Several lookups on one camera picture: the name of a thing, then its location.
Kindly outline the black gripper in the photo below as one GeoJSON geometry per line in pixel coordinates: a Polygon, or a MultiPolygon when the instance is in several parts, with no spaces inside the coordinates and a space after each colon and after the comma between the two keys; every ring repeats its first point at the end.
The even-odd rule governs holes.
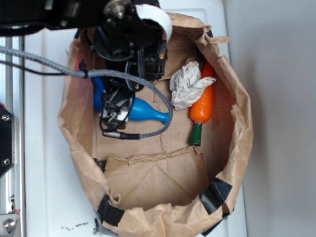
{"type": "Polygon", "coordinates": [[[92,77],[95,93],[102,94],[100,127],[102,130],[124,130],[127,127],[134,91],[124,79],[92,77]]]}

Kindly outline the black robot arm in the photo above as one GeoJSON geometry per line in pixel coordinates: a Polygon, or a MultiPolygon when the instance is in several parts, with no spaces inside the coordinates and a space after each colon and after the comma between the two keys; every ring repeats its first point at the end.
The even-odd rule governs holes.
{"type": "Polygon", "coordinates": [[[76,28],[107,69],[147,81],[164,74],[172,22],[157,0],[1,1],[1,36],[25,36],[44,28],[76,28]]]}

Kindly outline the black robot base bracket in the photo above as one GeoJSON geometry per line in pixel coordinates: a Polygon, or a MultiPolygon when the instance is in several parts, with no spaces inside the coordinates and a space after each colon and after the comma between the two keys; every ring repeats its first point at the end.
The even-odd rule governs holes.
{"type": "Polygon", "coordinates": [[[14,165],[13,128],[14,116],[0,104],[0,178],[14,165]]]}

